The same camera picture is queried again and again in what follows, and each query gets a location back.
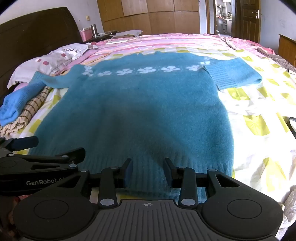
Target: headboard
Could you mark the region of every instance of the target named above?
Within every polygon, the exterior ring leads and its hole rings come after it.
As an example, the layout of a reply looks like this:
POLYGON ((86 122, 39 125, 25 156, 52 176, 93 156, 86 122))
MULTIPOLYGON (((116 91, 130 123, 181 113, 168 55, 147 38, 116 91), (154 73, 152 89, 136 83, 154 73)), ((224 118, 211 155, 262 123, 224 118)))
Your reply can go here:
POLYGON ((0 36, 1 102, 13 91, 7 89, 7 84, 21 63, 64 45, 82 43, 77 25, 66 7, 12 19, 0 25, 0 36))

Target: screw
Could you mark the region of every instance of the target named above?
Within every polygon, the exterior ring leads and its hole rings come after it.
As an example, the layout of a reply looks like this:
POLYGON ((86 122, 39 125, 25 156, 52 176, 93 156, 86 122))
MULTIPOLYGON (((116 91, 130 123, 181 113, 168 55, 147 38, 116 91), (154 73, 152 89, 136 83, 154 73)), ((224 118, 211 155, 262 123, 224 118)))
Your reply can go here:
POLYGON ((110 206, 110 205, 114 204, 115 202, 111 198, 104 198, 100 201, 100 203, 104 206, 110 206))
POLYGON ((195 201, 191 198, 185 198, 181 201, 181 203, 185 206, 192 206, 195 204, 195 201))

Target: white pillow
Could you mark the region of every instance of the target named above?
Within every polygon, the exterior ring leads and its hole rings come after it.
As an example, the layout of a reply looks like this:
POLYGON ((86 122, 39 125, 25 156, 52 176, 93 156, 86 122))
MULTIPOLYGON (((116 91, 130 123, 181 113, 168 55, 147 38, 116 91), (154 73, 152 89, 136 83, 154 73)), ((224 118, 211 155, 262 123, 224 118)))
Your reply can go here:
POLYGON ((97 48, 97 46, 91 44, 70 44, 51 51, 47 55, 28 60, 15 69, 7 88, 9 89, 19 82, 29 83, 36 71, 47 75, 55 73, 91 48, 97 48))

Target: pink basket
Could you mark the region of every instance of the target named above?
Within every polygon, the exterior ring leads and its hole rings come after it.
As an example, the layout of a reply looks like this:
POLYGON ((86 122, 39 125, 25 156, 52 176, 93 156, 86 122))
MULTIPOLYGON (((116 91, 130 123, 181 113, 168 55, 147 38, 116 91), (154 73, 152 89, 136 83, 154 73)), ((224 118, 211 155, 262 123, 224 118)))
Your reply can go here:
POLYGON ((80 32, 80 35, 81 35, 82 41, 85 42, 92 38, 92 31, 91 29, 83 30, 80 32))

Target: white flower motif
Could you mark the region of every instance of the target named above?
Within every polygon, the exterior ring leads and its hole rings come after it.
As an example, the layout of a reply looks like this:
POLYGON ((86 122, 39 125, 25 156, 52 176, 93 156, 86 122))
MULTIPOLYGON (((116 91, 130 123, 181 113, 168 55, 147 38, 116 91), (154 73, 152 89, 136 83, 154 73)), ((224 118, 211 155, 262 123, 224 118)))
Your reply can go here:
POLYGON ((138 72, 140 72, 140 74, 147 74, 149 72, 154 72, 154 71, 156 71, 156 69, 152 67, 145 67, 144 69, 138 69, 138 72))
POLYGON ((210 61, 200 62, 201 65, 209 65, 210 63, 210 61))
POLYGON ((104 76, 104 75, 110 75, 110 74, 112 74, 111 71, 104 71, 103 73, 98 73, 98 76, 99 76, 99 77, 102 77, 102 76, 104 76))
POLYGON ((188 69, 190 71, 198 71, 200 68, 201 68, 200 65, 192 65, 192 66, 186 67, 186 69, 188 69))
POLYGON ((118 70, 116 73, 117 75, 125 75, 125 74, 130 74, 133 72, 131 69, 123 69, 123 70, 118 70))
POLYGON ((83 75, 88 75, 89 77, 93 76, 93 71, 91 70, 92 67, 91 66, 84 66, 85 68, 85 72, 83 72, 83 75))
POLYGON ((163 70, 163 72, 172 72, 175 70, 180 70, 180 68, 176 68, 175 66, 168 66, 167 68, 161 68, 161 70, 163 70))

